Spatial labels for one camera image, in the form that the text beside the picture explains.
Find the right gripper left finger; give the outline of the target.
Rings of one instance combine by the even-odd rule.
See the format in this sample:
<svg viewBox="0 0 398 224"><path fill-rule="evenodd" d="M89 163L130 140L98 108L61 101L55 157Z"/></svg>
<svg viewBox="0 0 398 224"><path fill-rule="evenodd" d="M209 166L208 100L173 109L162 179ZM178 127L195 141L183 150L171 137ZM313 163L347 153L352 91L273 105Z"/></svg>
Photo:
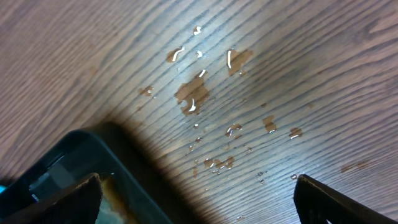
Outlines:
<svg viewBox="0 0 398 224"><path fill-rule="evenodd" d="M101 179L91 173L48 199L29 205L3 224L95 224L102 200Z"/></svg>

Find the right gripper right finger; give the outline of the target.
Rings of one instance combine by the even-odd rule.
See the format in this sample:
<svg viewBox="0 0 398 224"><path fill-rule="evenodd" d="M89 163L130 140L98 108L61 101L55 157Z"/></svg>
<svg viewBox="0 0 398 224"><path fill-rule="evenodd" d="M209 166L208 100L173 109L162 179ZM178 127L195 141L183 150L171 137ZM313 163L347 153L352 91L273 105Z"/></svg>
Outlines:
<svg viewBox="0 0 398 224"><path fill-rule="evenodd" d="M397 224L305 174L297 178L294 204L306 224Z"/></svg>

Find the black plastic tray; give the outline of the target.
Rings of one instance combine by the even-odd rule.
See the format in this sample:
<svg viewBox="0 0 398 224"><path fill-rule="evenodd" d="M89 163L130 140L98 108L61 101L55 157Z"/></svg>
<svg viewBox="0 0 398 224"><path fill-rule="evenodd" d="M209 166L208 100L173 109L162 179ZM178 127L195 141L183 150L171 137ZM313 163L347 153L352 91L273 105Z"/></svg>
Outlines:
<svg viewBox="0 0 398 224"><path fill-rule="evenodd" d="M112 178L127 210L141 223L177 223L154 193L163 183L147 159L120 133L73 131L1 192L1 219L49 199L91 173Z"/></svg>

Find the green yellow sponge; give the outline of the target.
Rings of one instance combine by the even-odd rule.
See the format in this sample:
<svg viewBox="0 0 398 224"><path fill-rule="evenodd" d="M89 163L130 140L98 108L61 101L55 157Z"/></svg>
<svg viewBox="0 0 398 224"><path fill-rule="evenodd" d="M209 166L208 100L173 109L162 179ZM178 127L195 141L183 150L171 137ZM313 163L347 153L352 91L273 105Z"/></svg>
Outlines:
<svg viewBox="0 0 398 224"><path fill-rule="evenodd" d="M97 224L138 224L124 198L116 189L114 178L111 176L101 179L103 196L96 219Z"/></svg>

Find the teal plastic tray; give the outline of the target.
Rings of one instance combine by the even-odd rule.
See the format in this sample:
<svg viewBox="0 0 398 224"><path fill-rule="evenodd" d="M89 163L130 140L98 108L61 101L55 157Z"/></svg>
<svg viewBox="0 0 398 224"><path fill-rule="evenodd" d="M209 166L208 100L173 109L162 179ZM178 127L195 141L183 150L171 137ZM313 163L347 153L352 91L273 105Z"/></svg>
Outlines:
<svg viewBox="0 0 398 224"><path fill-rule="evenodd" d="M6 189L6 187L1 185L0 186L0 193L3 192L5 189Z"/></svg>

